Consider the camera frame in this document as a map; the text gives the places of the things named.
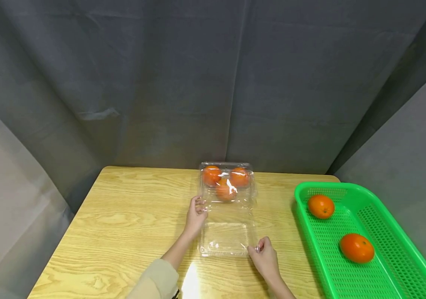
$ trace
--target hand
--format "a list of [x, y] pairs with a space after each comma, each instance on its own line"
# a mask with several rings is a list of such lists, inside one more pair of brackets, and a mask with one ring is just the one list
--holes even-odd
[[268, 237], [260, 239], [257, 248], [259, 252], [253, 246], [248, 246], [248, 253], [264, 280], [270, 283], [282, 279], [279, 274], [278, 255], [271, 245], [271, 240]]
[[201, 200], [201, 196], [199, 195], [195, 196], [190, 201], [183, 233], [191, 239], [198, 236], [204, 225], [204, 221], [206, 221], [208, 217], [208, 212], [203, 211], [203, 204], [204, 201]]

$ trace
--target beige sleeve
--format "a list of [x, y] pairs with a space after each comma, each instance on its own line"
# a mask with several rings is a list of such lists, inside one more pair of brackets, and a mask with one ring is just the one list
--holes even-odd
[[178, 292], [178, 272], [169, 262], [154, 260], [143, 272], [127, 299], [172, 299]]

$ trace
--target wood grain tabletop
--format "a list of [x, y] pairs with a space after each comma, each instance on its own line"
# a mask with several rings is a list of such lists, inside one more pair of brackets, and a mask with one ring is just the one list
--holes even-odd
[[[269, 236], [283, 279], [298, 299], [322, 298], [291, 206], [313, 174], [254, 173], [258, 237]], [[198, 170], [105, 167], [30, 293], [29, 299], [121, 299], [182, 232]], [[179, 269], [183, 299], [269, 298], [247, 257], [203, 257], [194, 244]]]

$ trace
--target orange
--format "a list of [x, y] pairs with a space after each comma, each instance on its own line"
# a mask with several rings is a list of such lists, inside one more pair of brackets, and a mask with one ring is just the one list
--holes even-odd
[[237, 193], [238, 190], [231, 185], [229, 179], [221, 179], [216, 185], [216, 196], [222, 201], [232, 201]]
[[374, 258], [374, 247], [368, 239], [357, 233], [349, 233], [342, 237], [339, 247], [343, 254], [358, 264], [370, 262]]
[[314, 195], [308, 201], [308, 208], [311, 214], [319, 219], [327, 219], [332, 216], [335, 210], [332, 199], [325, 195]]
[[236, 187], [244, 187], [249, 183], [249, 172], [242, 167], [236, 167], [229, 174], [231, 184]]
[[222, 171], [213, 165], [203, 168], [203, 182], [209, 186], [215, 186], [221, 180]]

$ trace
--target green plastic basket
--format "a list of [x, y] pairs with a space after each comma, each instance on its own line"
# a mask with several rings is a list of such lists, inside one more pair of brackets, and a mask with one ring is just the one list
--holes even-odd
[[[307, 206], [316, 194], [329, 196], [335, 212], [314, 217]], [[426, 261], [369, 190], [349, 183], [301, 183], [295, 189], [297, 218], [327, 298], [426, 299]], [[339, 249], [347, 233], [365, 236], [376, 249], [367, 264], [355, 264]]]

